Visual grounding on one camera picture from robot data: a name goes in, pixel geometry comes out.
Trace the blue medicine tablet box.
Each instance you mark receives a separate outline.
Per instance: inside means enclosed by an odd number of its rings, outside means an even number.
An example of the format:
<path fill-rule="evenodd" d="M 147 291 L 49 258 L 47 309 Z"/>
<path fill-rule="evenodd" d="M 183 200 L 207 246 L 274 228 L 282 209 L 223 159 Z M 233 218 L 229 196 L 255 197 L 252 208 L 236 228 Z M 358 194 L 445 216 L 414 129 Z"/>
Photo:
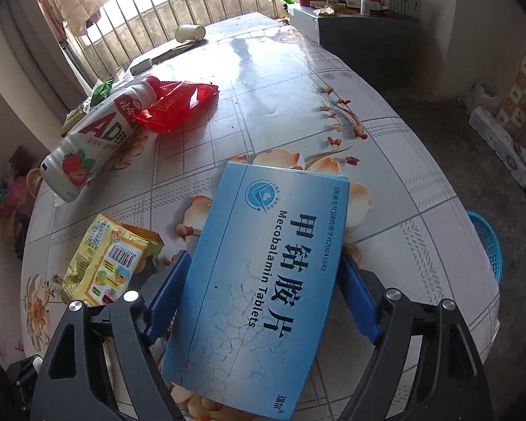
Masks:
<path fill-rule="evenodd" d="M 330 308 L 349 195 L 342 175 L 229 163 L 163 376 L 233 409 L 291 418 Z"/>

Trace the white AD milk bottle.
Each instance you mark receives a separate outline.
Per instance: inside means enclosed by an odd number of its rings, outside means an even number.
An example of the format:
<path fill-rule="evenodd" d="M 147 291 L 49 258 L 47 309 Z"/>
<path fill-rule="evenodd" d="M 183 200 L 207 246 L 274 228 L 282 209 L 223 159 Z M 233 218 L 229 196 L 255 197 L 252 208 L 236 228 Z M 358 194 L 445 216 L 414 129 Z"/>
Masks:
<path fill-rule="evenodd" d="M 65 202 L 86 185 L 137 129 L 141 112 L 161 97 L 161 81 L 148 76 L 113 92 L 77 123 L 40 164 L 40 175 Z"/>

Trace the white lotion bottle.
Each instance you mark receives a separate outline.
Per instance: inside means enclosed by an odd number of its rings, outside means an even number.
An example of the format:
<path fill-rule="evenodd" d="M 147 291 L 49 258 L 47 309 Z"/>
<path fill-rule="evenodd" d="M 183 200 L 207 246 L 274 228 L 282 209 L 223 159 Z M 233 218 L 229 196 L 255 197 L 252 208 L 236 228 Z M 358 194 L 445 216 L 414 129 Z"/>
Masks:
<path fill-rule="evenodd" d="M 370 16 L 370 9 L 371 9 L 371 1 L 370 0 L 360 0 L 360 13 L 362 16 L 369 17 Z"/>

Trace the dark grey cabinet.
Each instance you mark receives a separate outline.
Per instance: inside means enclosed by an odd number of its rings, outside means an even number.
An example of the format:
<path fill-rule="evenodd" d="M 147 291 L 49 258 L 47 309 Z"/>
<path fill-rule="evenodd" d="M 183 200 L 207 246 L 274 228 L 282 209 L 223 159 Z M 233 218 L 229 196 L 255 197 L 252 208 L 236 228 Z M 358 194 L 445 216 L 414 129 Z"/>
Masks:
<path fill-rule="evenodd" d="M 319 44 L 379 91 L 405 88 L 415 70 L 420 25 L 390 18 L 339 16 L 317 21 Z"/>

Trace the white paper cup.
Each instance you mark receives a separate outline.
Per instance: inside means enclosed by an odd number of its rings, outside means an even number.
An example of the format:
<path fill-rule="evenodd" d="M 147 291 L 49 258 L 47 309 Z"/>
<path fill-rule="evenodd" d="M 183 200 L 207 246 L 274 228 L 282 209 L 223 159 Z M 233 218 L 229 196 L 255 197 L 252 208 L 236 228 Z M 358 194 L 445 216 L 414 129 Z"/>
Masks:
<path fill-rule="evenodd" d="M 201 25 L 182 24 L 176 29 L 175 38 L 179 43 L 199 42 L 206 36 L 206 29 Z"/>

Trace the green plastic basket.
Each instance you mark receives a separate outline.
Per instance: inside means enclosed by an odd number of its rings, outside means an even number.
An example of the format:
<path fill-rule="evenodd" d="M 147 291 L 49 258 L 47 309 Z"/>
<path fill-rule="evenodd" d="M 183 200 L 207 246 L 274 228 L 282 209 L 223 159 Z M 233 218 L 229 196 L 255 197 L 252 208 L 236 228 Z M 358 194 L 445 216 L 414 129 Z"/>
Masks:
<path fill-rule="evenodd" d="M 420 16 L 421 0 L 385 0 L 385 6 L 390 12 L 418 18 Z"/>

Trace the yellow snack wrapper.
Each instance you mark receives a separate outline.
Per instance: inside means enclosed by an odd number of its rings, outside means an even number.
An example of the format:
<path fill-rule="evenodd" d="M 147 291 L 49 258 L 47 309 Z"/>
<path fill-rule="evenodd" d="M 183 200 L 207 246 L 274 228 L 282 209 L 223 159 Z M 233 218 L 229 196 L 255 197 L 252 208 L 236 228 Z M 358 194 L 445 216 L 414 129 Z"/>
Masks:
<path fill-rule="evenodd" d="M 133 275 L 145 269 L 147 260 L 157 258 L 163 246 L 154 231 L 97 215 L 62 278 L 63 302 L 100 306 L 116 301 Z"/>

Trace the green snack packet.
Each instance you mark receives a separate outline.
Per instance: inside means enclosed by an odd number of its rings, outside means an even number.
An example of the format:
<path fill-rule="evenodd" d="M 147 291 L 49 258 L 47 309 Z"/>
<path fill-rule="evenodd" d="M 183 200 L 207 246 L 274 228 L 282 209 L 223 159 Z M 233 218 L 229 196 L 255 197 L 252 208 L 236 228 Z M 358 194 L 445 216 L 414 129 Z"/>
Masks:
<path fill-rule="evenodd" d="M 97 106 L 111 94 L 113 82 L 114 79 L 110 78 L 109 80 L 95 86 L 90 98 L 90 107 Z"/>

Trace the yellow-green snack packet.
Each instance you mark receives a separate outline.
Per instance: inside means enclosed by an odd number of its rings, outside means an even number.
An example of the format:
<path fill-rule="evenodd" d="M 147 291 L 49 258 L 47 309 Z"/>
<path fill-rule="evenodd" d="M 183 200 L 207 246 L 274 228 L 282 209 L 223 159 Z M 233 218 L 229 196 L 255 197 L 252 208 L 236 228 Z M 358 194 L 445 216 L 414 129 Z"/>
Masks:
<path fill-rule="evenodd" d="M 77 125 L 84 117 L 87 116 L 91 109 L 91 98 L 86 99 L 78 107 L 66 114 L 60 136 L 64 138 L 68 132 Z"/>

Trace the blue plastic trash basket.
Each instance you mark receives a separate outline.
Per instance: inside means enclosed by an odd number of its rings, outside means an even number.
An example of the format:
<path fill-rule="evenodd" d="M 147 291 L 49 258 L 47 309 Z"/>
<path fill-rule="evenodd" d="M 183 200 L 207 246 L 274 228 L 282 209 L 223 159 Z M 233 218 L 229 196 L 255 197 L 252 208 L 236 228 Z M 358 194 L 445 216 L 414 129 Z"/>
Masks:
<path fill-rule="evenodd" d="M 467 215 L 485 249 L 494 279 L 500 284 L 503 276 L 503 255 L 498 237 L 484 217 L 472 211 L 467 211 Z"/>

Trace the white tissue roll pack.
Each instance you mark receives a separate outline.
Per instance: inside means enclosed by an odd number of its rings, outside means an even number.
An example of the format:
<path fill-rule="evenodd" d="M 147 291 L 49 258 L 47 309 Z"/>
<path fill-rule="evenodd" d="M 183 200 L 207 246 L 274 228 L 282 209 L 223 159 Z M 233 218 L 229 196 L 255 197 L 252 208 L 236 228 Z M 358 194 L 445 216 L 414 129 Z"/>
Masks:
<path fill-rule="evenodd" d="M 503 162 L 520 188 L 526 189 L 526 149 L 482 106 L 471 111 L 468 122 Z"/>

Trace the floral plastic tablecloth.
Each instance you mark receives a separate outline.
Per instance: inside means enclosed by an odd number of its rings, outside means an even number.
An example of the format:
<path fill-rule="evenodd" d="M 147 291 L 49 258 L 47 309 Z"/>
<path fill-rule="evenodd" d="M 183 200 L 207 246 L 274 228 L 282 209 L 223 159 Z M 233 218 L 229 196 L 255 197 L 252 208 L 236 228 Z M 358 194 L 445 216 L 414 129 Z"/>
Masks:
<path fill-rule="evenodd" d="M 206 43 L 138 76 L 213 84 L 178 129 L 140 125 L 72 202 L 42 178 L 21 274 L 34 420 L 277 420 L 233 409 L 163 376 L 176 314 L 143 337 L 143 285 L 181 250 L 193 261 L 231 163 L 345 176 L 342 240 L 384 286 L 383 332 L 360 334 L 337 285 L 311 371 L 287 420 L 489 420 L 484 361 L 499 286 L 462 201 L 413 130 L 333 54 L 255 13 L 208 27 Z M 164 246 L 116 301 L 61 298 L 97 215 L 154 231 Z"/>

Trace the red plastic bag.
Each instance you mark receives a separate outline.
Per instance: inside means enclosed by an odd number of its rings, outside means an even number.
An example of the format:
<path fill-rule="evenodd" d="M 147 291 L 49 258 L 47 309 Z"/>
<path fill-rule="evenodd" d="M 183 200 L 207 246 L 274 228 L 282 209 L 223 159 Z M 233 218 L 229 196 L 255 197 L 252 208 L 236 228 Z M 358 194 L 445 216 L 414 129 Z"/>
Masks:
<path fill-rule="evenodd" d="M 136 114 L 145 130 L 156 134 L 170 133 L 213 103 L 219 93 L 217 85 L 188 81 L 160 81 L 154 76 L 146 82 L 155 90 L 157 101 Z"/>

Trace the red gift bag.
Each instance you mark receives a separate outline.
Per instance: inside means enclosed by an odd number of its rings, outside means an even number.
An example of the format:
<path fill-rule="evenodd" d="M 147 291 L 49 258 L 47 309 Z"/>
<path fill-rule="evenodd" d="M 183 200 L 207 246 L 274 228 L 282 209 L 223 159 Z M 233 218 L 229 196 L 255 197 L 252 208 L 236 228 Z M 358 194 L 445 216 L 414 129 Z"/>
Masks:
<path fill-rule="evenodd" d="M 0 220 L 7 223 L 20 212 L 30 216 L 40 189 L 40 162 L 18 146 L 5 165 L 0 180 Z"/>

